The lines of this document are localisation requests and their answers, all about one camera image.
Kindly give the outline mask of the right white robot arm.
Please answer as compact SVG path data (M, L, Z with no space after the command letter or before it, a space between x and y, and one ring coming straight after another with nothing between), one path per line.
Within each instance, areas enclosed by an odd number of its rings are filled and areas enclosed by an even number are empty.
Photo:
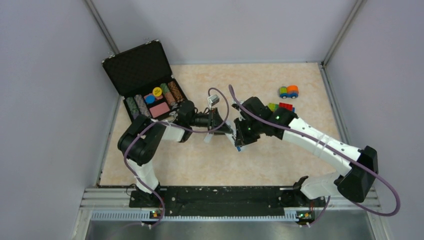
M300 179L293 192L299 206L324 196L343 196L354 203L363 203L378 173L377 151L366 146L361 149L343 143L306 123L296 113L279 108L271 111L258 97L250 97L234 119L235 146L244 147L257 142L261 135L276 137L295 144L330 164L335 172Z

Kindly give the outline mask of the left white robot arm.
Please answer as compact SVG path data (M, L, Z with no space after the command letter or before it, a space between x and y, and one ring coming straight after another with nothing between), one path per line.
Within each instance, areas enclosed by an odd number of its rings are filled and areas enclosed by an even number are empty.
M212 135L234 134L216 107L199 112L192 101L185 100L172 122L139 115L120 137L117 147L123 153L125 165L134 174L136 188L142 192L141 200L147 206L156 206L161 198L152 164L159 144L161 141L184 143L194 133L193 127L204 128L204 133Z

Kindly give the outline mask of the white remote control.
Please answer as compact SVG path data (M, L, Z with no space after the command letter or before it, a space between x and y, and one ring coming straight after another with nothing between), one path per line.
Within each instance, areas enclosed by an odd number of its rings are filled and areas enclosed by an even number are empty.
M236 146L236 134L235 133L233 133L233 134L225 134L226 135L226 137L229 139L229 141L230 141L230 143L231 143L231 145L236 149L236 147L241 147L241 151L240 152L242 152L244 149L243 149L243 147L242 146Z

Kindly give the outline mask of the white battery cover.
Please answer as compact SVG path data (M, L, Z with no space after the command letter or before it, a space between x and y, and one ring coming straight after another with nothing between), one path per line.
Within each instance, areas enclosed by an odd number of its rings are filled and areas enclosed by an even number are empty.
M206 134L206 136L205 136L205 138L203 139L203 141L205 142L205 143L210 143L211 142L211 140L212 140L212 138L213 138L213 134L212 133L208 133L208 134Z

